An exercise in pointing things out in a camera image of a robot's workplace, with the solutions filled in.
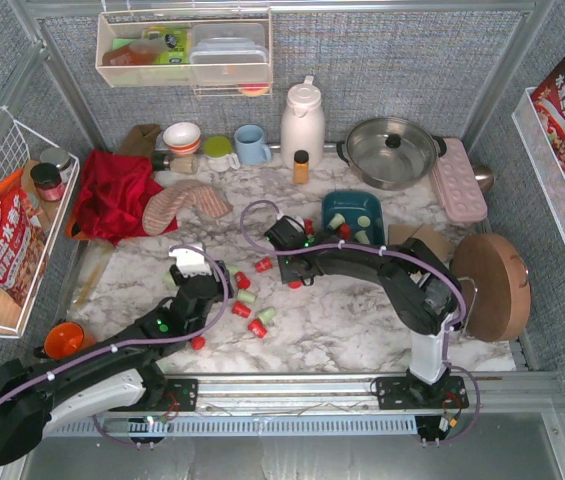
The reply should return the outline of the teal plastic storage basket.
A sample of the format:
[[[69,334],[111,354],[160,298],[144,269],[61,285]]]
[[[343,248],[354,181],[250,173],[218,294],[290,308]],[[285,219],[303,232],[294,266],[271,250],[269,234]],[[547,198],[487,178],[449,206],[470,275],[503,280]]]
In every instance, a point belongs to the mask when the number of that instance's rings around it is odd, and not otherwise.
[[[383,212],[379,199],[373,194],[359,190],[337,190],[325,195],[322,200],[322,229],[327,230],[327,224],[334,214],[340,213],[345,218],[345,224],[351,227],[351,237],[364,230],[371,245],[386,243]],[[357,219],[367,216],[371,225],[362,228]]]

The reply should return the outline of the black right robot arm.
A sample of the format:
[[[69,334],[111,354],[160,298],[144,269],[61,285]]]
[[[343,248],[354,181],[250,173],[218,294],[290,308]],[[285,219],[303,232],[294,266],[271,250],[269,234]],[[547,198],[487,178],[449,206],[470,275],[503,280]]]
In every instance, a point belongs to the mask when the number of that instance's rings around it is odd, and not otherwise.
[[[398,246],[348,243],[333,234],[311,239],[299,222],[280,217],[265,232],[279,258],[282,280],[311,285],[318,276],[339,275],[383,288],[411,333],[407,384],[416,401],[440,396],[450,378],[449,333],[468,313],[459,281],[423,241]]]

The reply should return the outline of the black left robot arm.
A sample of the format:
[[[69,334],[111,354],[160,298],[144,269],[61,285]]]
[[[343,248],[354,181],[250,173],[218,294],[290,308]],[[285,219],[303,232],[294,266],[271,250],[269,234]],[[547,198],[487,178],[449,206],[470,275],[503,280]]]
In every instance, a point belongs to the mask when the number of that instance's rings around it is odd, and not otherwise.
[[[223,262],[210,273],[171,268],[178,291],[112,337],[59,360],[0,366],[0,466],[35,449],[57,428],[126,407],[153,408],[167,389],[157,363],[210,327],[214,304],[232,298]]]

